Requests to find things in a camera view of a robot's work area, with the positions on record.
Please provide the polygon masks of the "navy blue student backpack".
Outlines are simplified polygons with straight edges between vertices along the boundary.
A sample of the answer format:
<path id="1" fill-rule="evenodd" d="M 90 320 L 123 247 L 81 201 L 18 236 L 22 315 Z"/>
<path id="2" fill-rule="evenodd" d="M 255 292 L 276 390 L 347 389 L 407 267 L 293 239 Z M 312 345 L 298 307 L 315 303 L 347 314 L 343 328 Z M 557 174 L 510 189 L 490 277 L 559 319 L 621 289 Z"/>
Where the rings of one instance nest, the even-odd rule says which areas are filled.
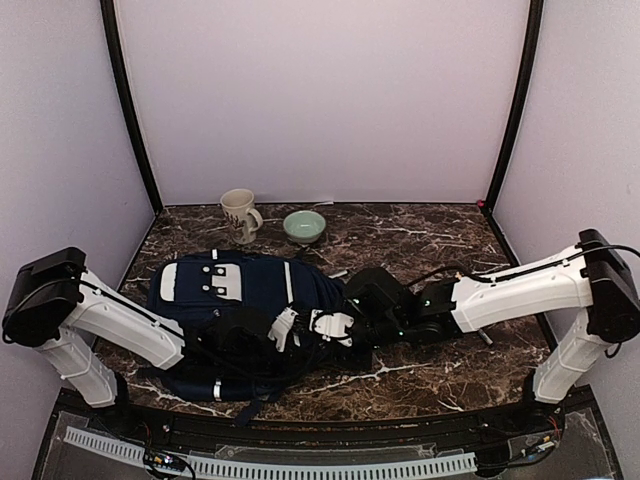
<path id="1" fill-rule="evenodd" d="M 178 322 L 185 335 L 183 360 L 142 374 L 158 379 L 184 401 L 246 402 L 235 422 L 245 426 L 266 403 L 323 367 L 361 372 L 371 365 L 334 365 L 330 341 L 309 330 L 312 310 L 335 313 L 345 304 L 345 284 L 299 258 L 237 250 L 195 253 L 164 264 L 154 274 L 146 307 Z M 290 306 L 298 316 L 276 360 L 236 365 L 219 356 L 219 331 L 261 327 Z"/>

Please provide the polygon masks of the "black capped white marker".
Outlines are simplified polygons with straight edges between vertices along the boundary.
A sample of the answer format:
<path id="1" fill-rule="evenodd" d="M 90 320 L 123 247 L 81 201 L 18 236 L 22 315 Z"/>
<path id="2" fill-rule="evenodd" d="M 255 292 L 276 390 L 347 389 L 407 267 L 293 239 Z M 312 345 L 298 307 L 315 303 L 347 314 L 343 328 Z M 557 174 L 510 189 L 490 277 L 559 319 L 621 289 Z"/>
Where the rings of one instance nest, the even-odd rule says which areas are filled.
<path id="1" fill-rule="evenodd" d="M 336 273 L 329 275 L 330 278 L 341 278 L 349 274 L 348 270 L 340 270 Z"/>

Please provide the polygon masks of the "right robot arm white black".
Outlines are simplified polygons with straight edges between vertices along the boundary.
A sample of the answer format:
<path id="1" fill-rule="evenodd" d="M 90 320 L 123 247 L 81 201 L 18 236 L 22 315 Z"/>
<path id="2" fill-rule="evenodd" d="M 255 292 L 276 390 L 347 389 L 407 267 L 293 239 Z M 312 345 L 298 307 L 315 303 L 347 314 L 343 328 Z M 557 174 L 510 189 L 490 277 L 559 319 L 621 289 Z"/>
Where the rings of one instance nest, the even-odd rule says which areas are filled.
<path id="1" fill-rule="evenodd" d="M 516 405 L 510 424 L 534 432 L 573 384 L 612 345 L 639 333 L 639 296 L 623 245 L 596 229 L 577 244 L 541 261 L 486 275 L 462 270 L 414 293 L 387 270 L 356 274 L 345 287 L 345 304 L 315 314 L 310 328 L 345 347 L 396 342 L 432 344 L 485 327 L 552 310 L 577 309 L 576 319 L 549 358 L 535 370 L 532 395 Z"/>

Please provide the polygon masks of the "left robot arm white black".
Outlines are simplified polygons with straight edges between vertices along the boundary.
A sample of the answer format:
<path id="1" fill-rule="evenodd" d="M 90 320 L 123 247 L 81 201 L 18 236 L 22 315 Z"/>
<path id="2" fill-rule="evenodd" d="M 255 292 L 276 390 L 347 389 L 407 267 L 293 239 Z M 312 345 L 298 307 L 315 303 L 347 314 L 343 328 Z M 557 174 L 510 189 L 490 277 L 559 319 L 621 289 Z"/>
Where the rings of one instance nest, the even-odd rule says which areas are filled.
<path id="1" fill-rule="evenodd" d="M 120 436 L 141 427 L 125 381 L 92 334 L 143 358 L 143 374 L 189 402 L 265 401 L 303 375 L 314 350 L 296 330 L 309 277 L 295 261 L 214 249 L 165 263 L 145 305 L 117 293 L 69 247 L 24 265 L 2 320 L 8 344 L 40 352 Z"/>

